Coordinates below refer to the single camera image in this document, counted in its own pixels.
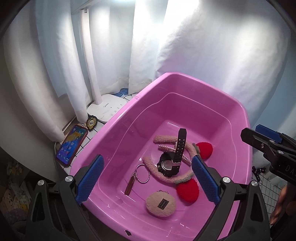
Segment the fabric label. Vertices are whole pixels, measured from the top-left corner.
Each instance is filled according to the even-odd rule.
[[[161,202],[159,203],[158,207],[162,210],[165,209],[166,205],[169,203],[168,200],[162,199]]]

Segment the pink plastic basin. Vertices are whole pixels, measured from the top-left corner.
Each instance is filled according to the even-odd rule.
[[[237,100],[188,75],[166,73],[137,94],[92,138],[70,174],[101,154],[105,168],[84,202],[89,211],[130,240],[192,241],[214,208],[200,185],[199,198],[193,204],[181,201],[174,185],[161,183],[153,176],[146,184],[135,181],[126,196],[124,191],[132,172],[142,163],[141,157],[148,156],[155,164],[159,161],[162,152],[152,142],[155,135],[177,136],[179,128],[186,128],[187,141],[213,145],[208,166],[234,182],[249,183],[251,147],[240,138],[245,127],[249,127],[247,113]],[[183,163],[179,174],[188,168]],[[148,177],[145,167],[140,167],[138,174],[143,181]],[[147,211],[145,200],[157,190],[175,197],[177,209],[173,215],[158,218]],[[235,202],[219,238],[227,236],[237,208]]]

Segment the red pompom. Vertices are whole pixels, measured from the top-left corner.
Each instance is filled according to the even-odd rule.
[[[196,144],[200,149],[200,156],[203,160],[208,159],[213,153],[213,146],[208,142],[199,142]]]
[[[192,178],[187,182],[178,184],[176,189],[179,197],[187,202],[195,202],[200,193],[196,181]]]

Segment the phone screen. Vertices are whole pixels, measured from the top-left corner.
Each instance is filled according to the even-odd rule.
[[[83,127],[74,126],[57,152],[56,158],[67,166],[74,158],[87,132]]]

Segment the badge patch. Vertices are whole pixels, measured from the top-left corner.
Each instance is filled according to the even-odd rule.
[[[88,128],[89,131],[91,131],[98,123],[98,119],[94,116],[91,115],[86,122],[86,127]]]

